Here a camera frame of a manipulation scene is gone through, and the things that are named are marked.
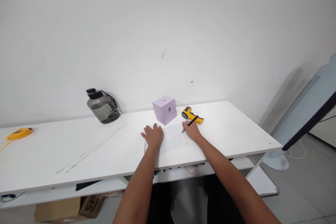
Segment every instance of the desk shelf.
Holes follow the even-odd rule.
[[[234,158],[231,162],[239,170],[252,169],[254,167],[253,163],[246,156]],[[206,176],[214,173],[215,172],[213,171],[209,163],[198,165],[196,172],[193,174],[189,174],[184,167],[173,168],[171,170],[166,170],[165,172],[160,171],[159,174],[154,177],[153,183],[155,184],[182,179],[189,179],[193,177]],[[79,191],[75,190],[76,185],[55,187],[54,189],[49,188],[39,191],[29,191],[25,192],[19,198],[13,201],[7,203],[0,202],[0,209],[124,190],[127,184],[123,181],[124,180],[119,178],[104,179]]]

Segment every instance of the black cable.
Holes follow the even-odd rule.
[[[329,120],[329,119],[331,119],[331,118],[334,118],[334,117],[336,117],[336,115],[334,115],[333,117],[329,117],[328,119],[325,119],[325,120],[319,121],[319,123],[321,123],[321,122],[323,122],[323,121],[327,121],[327,120]]]

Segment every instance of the yellow tape measure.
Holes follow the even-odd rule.
[[[0,151],[2,151],[12,140],[17,140],[17,139],[24,138],[24,137],[28,136],[29,134],[31,134],[32,132],[33,132],[32,128],[20,128],[20,129],[14,131],[12,134],[10,134],[7,137],[7,140],[6,140],[5,144],[2,146],[2,148],[0,149]]]

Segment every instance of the hand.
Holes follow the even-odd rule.
[[[197,123],[193,122],[190,126],[189,123],[190,121],[185,121],[182,123],[182,126],[186,130],[188,136],[197,143],[203,138],[203,136],[197,127]]]
[[[145,133],[141,133],[142,137],[146,139],[149,148],[158,149],[163,141],[163,131],[161,126],[153,125],[153,129],[148,125],[144,128]]]

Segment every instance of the cardboard box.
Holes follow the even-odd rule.
[[[163,96],[153,102],[153,107],[156,119],[163,125],[167,125],[176,117],[176,105],[174,98]]]
[[[105,201],[101,194],[41,203],[35,209],[35,222],[68,223],[95,219]]]

